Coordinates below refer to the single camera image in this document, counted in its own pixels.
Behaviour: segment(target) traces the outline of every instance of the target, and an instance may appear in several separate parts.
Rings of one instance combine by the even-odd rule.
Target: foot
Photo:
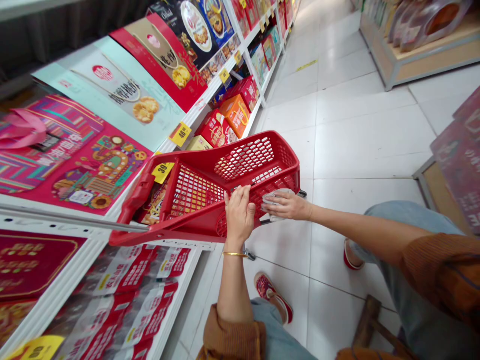
[[[343,252],[343,261],[345,264],[352,270],[360,270],[364,267],[365,261],[355,255],[354,251],[352,250],[350,239],[345,239],[344,243],[344,252]]]
[[[283,323],[290,324],[294,319],[294,310],[290,304],[286,302],[285,299],[277,292],[269,277],[265,273],[259,272],[257,275],[255,275],[254,281],[256,290],[258,291],[260,297],[267,301],[273,300],[272,303],[274,305],[279,304],[281,306],[281,308],[279,308],[280,314],[282,314],[282,312],[285,314],[285,316],[282,316],[282,319],[284,320]]]

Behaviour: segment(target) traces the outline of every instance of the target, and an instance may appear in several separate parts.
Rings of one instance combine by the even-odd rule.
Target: hand
[[[255,204],[249,203],[251,186],[237,187],[229,198],[225,191],[225,211],[228,236],[225,251],[239,253],[254,230]]]
[[[266,200],[283,205],[262,204],[261,207],[270,215],[305,221],[310,221],[312,217],[312,204],[295,194],[276,191],[275,197],[268,196]]]

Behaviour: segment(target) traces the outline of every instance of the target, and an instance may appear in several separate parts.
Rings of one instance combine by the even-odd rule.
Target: gold bracelet
[[[230,255],[230,256],[239,256],[239,257],[242,257],[242,258],[248,258],[249,256],[248,255],[245,255],[245,254],[240,254],[238,252],[222,252],[221,253],[223,256],[225,255]]]

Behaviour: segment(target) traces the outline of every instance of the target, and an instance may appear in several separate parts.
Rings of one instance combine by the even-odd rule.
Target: person's right hand
[[[276,191],[275,196],[265,198],[281,205],[262,204],[261,207],[270,215],[280,218],[310,221],[312,217],[312,204],[300,196]]]

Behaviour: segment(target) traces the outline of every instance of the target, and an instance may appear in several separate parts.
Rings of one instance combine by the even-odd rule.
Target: pink ribbon handle
[[[10,126],[0,133],[0,150],[26,148],[43,143],[47,137],[43,121],[25,109],[11,109],[3,121]]]

